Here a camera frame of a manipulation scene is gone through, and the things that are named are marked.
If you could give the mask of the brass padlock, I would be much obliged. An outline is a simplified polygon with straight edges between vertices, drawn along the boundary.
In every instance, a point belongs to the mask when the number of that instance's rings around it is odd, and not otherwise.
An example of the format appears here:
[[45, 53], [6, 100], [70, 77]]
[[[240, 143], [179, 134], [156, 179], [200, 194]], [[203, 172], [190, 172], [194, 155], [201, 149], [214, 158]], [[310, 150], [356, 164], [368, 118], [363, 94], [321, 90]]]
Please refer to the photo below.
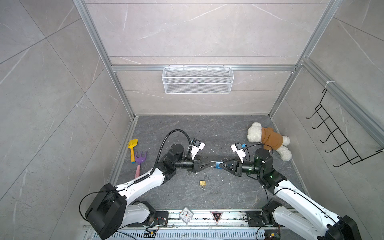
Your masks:
[[204, 176], [204, 179], [200, 180], [200, 187], [202, 189], [205, 189], [206, 186], [207, 186], [208, 181], [209, 181], [209, 177], [208, 176]]

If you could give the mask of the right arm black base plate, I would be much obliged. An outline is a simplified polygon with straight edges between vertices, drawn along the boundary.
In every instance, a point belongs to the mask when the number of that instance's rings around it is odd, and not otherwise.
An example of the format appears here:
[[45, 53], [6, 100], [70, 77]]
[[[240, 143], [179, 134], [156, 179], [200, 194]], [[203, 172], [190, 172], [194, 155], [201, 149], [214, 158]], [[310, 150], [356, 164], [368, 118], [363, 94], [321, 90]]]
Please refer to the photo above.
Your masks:
[[249, 227], [261, 227], [271, 223], [269, 215], [264, 211], [246, 211], [243, 220]]

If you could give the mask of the yellow toy shovel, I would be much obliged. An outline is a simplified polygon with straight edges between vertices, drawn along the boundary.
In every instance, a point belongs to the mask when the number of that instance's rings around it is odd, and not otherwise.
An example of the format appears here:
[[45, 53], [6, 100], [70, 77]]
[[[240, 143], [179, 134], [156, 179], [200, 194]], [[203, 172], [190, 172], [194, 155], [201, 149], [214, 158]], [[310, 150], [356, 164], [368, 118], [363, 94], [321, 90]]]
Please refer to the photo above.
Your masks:
[[135, 163], [135, 162], [136, 162], [134, 147], [135, 147], [137, 144], [138, 144], [138, 139], [132, 139], [132, 140], [130, 140], [129, 143], [128, 143], [128, 148], [131, 150], [131, 162], [132, 162], [132, 163]]

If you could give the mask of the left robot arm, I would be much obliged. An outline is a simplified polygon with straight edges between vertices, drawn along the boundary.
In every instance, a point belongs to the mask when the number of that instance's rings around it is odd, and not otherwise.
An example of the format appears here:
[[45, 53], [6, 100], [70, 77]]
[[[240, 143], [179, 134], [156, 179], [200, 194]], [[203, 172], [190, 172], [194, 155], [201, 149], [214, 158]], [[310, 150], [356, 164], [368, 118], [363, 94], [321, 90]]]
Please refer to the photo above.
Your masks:
[[181, 129], [170, 131], [166, 138], [174, 133], [181, 133], [187, 138], [187, 148], [173, 144], [166, 154], [158, 152], [154, 166], [147, 173], [117, 186], [105, 184], [99, 191], [93, 192], [95, 198], [86, 212], [80, 215], [102, 240], [128, 225], [152, 223], [156, 216], [155, 209], [145, 201], [134, 202], [149, 190], [168, 182], [176, 175], [177, 169], [197, 173], [210, 166], [198, 155], [205, 147], [203, 142], [191, 139]]

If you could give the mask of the small white clock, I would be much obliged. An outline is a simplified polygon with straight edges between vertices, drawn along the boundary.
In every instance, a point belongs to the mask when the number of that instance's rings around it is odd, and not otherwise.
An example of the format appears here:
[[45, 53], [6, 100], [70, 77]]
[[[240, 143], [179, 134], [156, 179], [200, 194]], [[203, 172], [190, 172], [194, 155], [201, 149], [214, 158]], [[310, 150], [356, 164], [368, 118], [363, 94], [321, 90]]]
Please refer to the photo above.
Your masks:
[[186, 225], [192, 220], [193, 216], [194, 212], [188, 208], [184, 208], [179, 214], [180, 220], [182, 220]]

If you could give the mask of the white teddy bear brown hoodie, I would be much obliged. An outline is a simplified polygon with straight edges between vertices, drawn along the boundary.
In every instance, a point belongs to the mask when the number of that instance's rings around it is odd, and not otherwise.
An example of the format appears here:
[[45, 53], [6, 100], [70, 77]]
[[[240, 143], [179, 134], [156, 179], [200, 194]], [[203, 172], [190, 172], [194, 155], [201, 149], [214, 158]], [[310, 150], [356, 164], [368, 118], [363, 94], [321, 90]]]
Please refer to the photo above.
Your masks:
[[289, 161], [292, 158], [291, 151], [287, 148], [291, 140], [275, 132], [273, 128], [264, 128], [261, 123], [254, 122], [247, 131], [247, 139], [251, 143], [262, 143], [264, 149], [277, 151], [282, 161]]

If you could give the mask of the blue padlock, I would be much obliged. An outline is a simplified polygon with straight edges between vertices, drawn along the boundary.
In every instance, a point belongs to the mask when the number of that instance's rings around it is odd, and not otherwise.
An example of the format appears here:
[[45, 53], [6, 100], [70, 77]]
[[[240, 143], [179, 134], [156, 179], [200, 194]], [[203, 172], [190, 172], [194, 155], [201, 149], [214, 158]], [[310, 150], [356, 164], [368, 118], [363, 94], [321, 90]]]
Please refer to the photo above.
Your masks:
[[211, 167], [212, 168], [216, 168], [216, 169], [221, 169], [221, 164], [223, 163], [223, 162], [217, 162], [217, 161], [211, 161]]

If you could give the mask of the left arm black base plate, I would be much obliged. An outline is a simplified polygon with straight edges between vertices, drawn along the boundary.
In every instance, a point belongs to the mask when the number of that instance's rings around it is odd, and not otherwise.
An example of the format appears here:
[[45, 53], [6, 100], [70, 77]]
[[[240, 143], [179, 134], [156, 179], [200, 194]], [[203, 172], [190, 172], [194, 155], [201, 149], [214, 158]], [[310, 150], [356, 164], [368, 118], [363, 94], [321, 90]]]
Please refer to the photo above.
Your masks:
[[145, 227], [167, 227], [169, 219], [168, 211], [158, 211], [155, 213], [150, 213], [147, 219], [142, 223]]

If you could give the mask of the purple pink toy rake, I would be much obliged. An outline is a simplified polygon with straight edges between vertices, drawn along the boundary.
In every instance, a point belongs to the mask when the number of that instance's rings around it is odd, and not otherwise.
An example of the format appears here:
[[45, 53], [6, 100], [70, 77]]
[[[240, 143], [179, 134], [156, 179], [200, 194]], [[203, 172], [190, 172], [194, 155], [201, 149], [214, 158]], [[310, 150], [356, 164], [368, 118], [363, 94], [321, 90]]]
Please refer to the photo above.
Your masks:
[[135, 162], [138, 164], [136, 173], [135, 173], [135, 179], [138, 178], [141, 175], [141, 164], [146, 161], [148, 152], [136, 152], [135, 155]]

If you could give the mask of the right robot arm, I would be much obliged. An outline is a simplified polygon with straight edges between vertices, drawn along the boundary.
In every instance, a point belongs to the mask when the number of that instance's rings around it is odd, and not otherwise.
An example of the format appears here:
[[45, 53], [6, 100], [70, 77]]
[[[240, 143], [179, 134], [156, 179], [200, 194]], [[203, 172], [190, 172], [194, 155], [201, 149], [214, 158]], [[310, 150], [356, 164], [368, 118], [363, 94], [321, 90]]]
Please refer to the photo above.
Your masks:
[[259, 216], [247, 212], [249, 226], [284, 226], [306, 240], [360, 240], [357, 223], [349, 216], [340, 217], [327, 210], [316, 201], [301, 192], [285, 176], [273, 167], [273, 157], [268, 150], [257, 149], [254, 160], [244, 161], [245, 151], [240, 150], [239, 160], [227, 160], [217, 163], [234, 176], [246, 175], [257, 180], [266, 192], [280, 198], [295, 209], [288, 210], [281, 203], [269, 199]]

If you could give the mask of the red triangle warning sign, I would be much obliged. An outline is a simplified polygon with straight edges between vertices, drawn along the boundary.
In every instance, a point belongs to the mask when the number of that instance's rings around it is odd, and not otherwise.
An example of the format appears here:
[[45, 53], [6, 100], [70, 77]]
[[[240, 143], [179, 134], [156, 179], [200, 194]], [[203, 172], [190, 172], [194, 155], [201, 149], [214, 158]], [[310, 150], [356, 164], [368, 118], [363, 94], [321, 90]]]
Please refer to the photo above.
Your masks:
[[219, 211], [210, 211], [216, 225], [219, 224], [220, 220], [222, 219], [222, 216], [223, 216], [223, 212], [219, 212]]

